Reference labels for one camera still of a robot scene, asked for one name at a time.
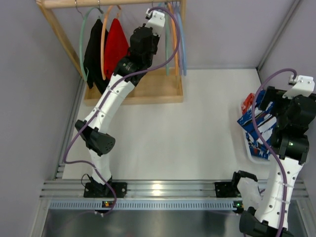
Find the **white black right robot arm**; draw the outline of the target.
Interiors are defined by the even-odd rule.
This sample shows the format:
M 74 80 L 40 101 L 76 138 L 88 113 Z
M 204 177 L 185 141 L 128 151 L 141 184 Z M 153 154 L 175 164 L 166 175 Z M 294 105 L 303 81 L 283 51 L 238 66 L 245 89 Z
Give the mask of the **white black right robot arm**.
M 263 193 L 254 174 L 241 170 L 233 174 L 232 185 L 239 191 L 244 205 L 239 230 L 251 237 L 290 237 L 288 209 L 296 178 L 307 160 L 309 141 L 305 133 L 316 117 L 316 95 L 313 90 L 283 91 L 269 86 L 257 106 L 255 102 L 260 93 L 258 89 L 253 99 L 251 121 L 273 160 Z M 273 103 L 276 126 L 268 144 L 258 129 L 255 109 L 265 110 L 270 103 Z

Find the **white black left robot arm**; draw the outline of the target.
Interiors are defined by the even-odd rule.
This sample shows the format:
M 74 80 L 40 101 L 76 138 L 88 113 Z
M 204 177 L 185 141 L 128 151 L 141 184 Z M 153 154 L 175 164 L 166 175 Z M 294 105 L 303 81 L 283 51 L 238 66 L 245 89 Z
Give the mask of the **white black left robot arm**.
M 103 198 L 109 195 L 112 185 L 109 152 L 115 139 L 107 134 L 110 122 L 126 96 L 137 86 L 152 65 L 158 50 L 158 42 L 163 26 L 150 22 L 134 30 L 130 37 L 130 47 L 118 61 L 110 82 L 93 111 L 78 120 L 75 128 L 89 149 L 95 168 L 86 183 L 84 197 Z

